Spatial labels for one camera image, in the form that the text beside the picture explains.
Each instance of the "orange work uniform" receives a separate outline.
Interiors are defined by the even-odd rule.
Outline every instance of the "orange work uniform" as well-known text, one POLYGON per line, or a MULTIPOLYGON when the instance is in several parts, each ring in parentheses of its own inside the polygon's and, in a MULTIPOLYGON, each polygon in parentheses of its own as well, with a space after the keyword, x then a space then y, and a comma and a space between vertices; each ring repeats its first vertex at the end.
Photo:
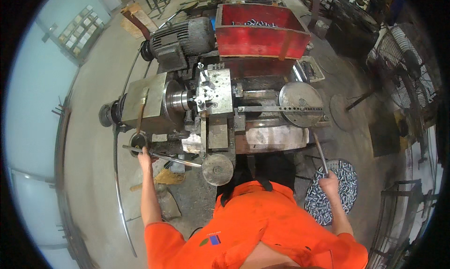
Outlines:
POLYGON ((367 250, 352 235, 338 236, 297 206, 290 188, 257 181, 234 188, 222 207, 220 196, 211 221, 187 242, 165 222, 145 227, 149 268, 239 268, 261 241, 302 267, 362 269, 367 250))

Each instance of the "red bin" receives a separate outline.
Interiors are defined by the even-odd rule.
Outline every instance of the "red bin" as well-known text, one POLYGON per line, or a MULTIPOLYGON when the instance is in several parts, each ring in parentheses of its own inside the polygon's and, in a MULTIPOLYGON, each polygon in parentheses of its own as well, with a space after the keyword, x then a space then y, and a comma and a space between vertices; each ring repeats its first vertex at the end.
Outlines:
POLYGON ((284 60, 300 59, 311 33, 287 7, 219 4, 216 37, 220 56, 277 57, 284 60), (244 25, 252 19, 274 23, 277 27, 244 25))

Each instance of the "bolt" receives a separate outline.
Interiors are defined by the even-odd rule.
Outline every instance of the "bolt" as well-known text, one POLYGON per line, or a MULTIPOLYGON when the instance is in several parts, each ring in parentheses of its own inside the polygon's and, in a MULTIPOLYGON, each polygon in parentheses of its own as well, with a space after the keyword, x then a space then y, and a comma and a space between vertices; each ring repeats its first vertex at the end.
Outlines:
POLYGON ((223 168, 221 168, 220 166, 215 166, 213 169, 212 169, 212 171, 215 173, 215 174, 221 174, 222 173, 222 171, 223 171, 223 168))

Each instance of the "logo on shirt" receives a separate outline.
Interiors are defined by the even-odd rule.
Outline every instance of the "logo on shirt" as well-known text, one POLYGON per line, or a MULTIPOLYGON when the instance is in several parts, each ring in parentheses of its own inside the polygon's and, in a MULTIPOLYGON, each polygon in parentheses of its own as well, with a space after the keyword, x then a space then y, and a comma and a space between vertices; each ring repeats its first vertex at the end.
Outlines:
POLYGON ((210 236, 210 237, 204 239, 203 241, 201 241, 199 244, 199 247, 204 246, 205 244, 208 243, 208 241, 210 241, 213 246, 216 246, 221 243, 219 235, 214 235, 214 236, 210 236))

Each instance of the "man's right hand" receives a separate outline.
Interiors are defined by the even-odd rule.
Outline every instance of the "man's right hand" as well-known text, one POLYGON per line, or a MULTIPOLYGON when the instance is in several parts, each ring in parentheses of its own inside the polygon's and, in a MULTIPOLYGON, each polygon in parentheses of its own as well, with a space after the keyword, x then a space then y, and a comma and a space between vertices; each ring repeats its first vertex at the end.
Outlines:
POLYGON ((328 171, 328 178, 319 179, 319 185, 325 195, 327 195, 330 203, 341 203, 341 198, 339 197, 339 180, 333 171, 328 171))
POLYGON ((152 164, 158 160, 157 157, 150 157, 147 147, 142 148, 142 153, 138 154, 139 164, 141 165, 143 175, 150 174, 153 176, 152 164))

